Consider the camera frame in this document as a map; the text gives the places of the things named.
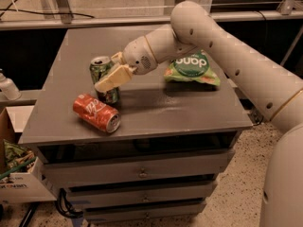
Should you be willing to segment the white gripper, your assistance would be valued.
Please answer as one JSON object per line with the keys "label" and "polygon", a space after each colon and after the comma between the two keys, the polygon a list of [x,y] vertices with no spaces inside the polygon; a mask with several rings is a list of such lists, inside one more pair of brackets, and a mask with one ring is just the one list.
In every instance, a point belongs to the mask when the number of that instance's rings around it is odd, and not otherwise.
{"label": "white gripper", "polygon": [[98,92],[106,93],[130,81],[134,73],[145,75],[158,66],[145,36],[128,43],[123,52],[115,53],[111,60],[115,65],[110,69],[104,66],[96,69],[98,81],[95,83],[95,89]]}

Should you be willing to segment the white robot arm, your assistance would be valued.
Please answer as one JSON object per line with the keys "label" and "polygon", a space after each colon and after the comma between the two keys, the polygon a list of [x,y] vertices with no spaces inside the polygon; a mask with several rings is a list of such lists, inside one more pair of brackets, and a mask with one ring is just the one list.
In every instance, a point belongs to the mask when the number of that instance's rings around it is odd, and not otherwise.
{"label": "white robot arm", "polygon": [[283,136],[269,161],[259,227],[303,227],[303,79],[223,30],[195,2],[179,3],[170,23],[130,42],[95,88],[106,92],[163,61],[203,49]]}

